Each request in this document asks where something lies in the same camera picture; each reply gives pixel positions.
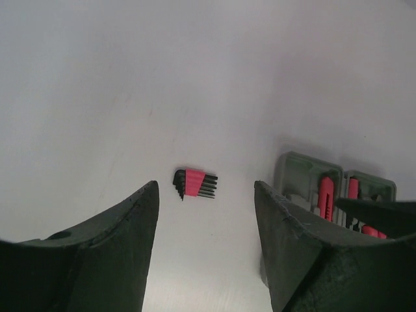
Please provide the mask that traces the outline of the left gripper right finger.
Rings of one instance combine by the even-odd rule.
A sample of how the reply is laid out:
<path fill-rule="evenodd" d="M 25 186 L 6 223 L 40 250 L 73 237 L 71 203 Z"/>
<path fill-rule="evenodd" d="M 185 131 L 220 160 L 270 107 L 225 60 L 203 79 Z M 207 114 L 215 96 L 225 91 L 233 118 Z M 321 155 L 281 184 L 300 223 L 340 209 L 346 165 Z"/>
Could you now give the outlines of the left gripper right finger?
<path fill-rule="evenodd" d="M 255 212 L 274 311 L 414 311 L 415 234 L 351 231 L 255 182 Z"/>

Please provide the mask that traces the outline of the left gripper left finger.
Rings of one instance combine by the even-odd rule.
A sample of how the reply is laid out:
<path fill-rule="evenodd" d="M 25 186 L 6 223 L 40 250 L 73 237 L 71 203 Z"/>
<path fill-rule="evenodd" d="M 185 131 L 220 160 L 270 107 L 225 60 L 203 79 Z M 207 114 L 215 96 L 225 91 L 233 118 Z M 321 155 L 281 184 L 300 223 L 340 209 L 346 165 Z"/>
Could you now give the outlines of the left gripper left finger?
<path fill-rule="evenodd" d="M 159 186 L 40 240 L 1 242 L 2 311 L 141 311 Z"/>

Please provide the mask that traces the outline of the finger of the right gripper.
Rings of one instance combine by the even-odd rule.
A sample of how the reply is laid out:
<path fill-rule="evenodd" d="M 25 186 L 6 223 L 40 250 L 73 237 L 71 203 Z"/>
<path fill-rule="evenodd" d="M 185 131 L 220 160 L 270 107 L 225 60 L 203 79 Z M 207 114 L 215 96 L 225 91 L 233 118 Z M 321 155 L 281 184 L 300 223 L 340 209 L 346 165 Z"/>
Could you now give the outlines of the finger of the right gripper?
<path fill-rule="evenodd" d="M 398 239 L 415 234 L 415 202 L 376 202 L 340 198 L 335 202 L 340 210 L 360 222 Z"/>

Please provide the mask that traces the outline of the red screwdriver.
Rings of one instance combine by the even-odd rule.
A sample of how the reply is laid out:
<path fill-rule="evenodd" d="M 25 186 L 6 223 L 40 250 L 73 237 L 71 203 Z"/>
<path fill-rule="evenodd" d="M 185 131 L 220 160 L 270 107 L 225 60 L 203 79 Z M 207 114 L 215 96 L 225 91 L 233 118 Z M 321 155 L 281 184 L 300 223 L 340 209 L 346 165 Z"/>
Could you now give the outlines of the red screwdriver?
<path fill-rule="evenodd" d="M 369 235 L 371 237 L 377 237 L 379 239 L 386 239 L 387 236 L 382 233 L 381 231 L 378 231 L 377 229 L 374 229 L 373 227 L 370 227 L 368 225 L 363 225 L 361 227 L 361 232 L 363 234 Z"/>
<path fill-rule="evenodd" d="M 355 177 L 351 177 L 348 180 L 348 198 L 358 199 L 359 194 L 359 180 Z"/>

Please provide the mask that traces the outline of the red utility knife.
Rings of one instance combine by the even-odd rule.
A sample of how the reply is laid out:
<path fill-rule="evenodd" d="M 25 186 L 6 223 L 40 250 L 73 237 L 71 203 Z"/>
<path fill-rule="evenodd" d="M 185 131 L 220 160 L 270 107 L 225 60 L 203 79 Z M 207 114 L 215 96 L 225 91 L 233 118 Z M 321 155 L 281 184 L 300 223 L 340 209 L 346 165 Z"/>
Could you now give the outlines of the red utility knife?
<path fill-rule="evenodd" d="M 333 219 L 333 195 L 334 182 L 328 176 L 323 177 L 320 180 L 317 205 L 320 209 L 320 216 L 330 222 Z"/>

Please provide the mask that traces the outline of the grey plastic tool case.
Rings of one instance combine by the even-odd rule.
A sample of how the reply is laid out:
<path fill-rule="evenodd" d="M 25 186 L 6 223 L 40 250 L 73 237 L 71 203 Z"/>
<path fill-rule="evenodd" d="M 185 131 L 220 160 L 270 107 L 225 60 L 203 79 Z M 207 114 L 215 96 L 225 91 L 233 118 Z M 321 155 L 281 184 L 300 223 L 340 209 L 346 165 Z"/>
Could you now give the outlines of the grey plastic tool case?
<path fill-rule="evenodd" d="M 395 182 L 357 170 L 345 171 L 337 164 L 289 151 L 277 161 L 274 188 L 288 200 L 315 215 L 346 229 L 386 239 L 370 227 L 335 206 L 339 198 L 372 202 L 393 202 Z"/>

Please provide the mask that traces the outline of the red hex key set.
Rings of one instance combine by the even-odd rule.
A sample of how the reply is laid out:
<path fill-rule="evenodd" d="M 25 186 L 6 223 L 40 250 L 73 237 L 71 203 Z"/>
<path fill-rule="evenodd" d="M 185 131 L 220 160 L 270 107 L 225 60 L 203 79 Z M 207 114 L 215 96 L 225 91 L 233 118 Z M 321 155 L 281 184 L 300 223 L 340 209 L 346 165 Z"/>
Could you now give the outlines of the red hex key set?
<path fill-rule="evenodd" d="M 200 170 L 184 168 L 175 171 L 172 184 L 182 201 L 186 196 L 215 199 L 218 177 Z"/>

